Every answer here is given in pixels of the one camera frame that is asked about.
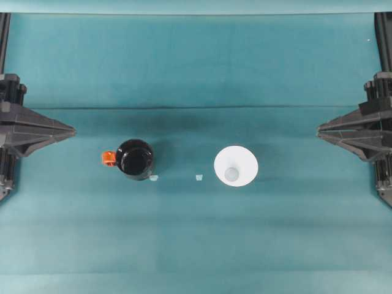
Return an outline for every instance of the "plastic piece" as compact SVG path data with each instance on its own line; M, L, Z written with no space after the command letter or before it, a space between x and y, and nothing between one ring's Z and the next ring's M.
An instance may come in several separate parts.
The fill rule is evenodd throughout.
M156 182L158 179L159 179L158 175L151 175L151 176L149 176L149 180L152 181L152 182Z
M116 153L114 151L102 153L102 163L108 167L114 167L116 165Z

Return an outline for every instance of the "black plastic mount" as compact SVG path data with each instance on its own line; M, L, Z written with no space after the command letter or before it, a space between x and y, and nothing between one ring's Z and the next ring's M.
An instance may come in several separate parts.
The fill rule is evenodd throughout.
M14 187L21 157L73 137L75 129L23 106L27 87L18 75L4 74L10 15L0 13L0 201Z
M367 102L318 127L317 136L372 162L380 197L392 206L392 12L374 17L382 71L364 85Z
M381 68L384 72L392 71L392 12L380 12L374 15L374 27L379 47ZM392 93L384 100L386 106L391 105ZM392 130L391 120L384 122L383 127ZM392 155L374 162L376 188L382 199L392 206Z
M0 74L4 73L4 62L6 60L8 31L10 27L10 13L0 13ZM23 94L19 95L19 104L23 103ZM10 99L3 91L0 93L0 100ZM7 149L0 148L0 200L9 194L14 186L14 173L17 164L16 155L9 154Z

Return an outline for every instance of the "orange handle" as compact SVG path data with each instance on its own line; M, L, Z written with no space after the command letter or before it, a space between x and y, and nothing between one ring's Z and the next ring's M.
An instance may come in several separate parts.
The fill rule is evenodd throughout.
M116 165L116 153L113 151L102 153L102 163L108 167L114 167Z

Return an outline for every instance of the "black bottle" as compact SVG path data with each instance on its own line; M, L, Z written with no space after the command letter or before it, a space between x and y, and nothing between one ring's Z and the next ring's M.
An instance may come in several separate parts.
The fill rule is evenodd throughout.
M149 144L139 139L125 141L117 151L106 151L102 162L117 166L129 178L136 181L147 179L153 173L154 153Z

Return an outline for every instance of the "small white object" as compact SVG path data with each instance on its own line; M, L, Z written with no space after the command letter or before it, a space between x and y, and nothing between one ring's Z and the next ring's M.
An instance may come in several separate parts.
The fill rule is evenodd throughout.
M150 181L152 181L152 182L156 182L157 180L158 180L158 175L151 175L151 176L149 176L149 180Z
M217 177L226 185L242 187L254 180L258 173L256 157L242 146L222 149L214 161Z

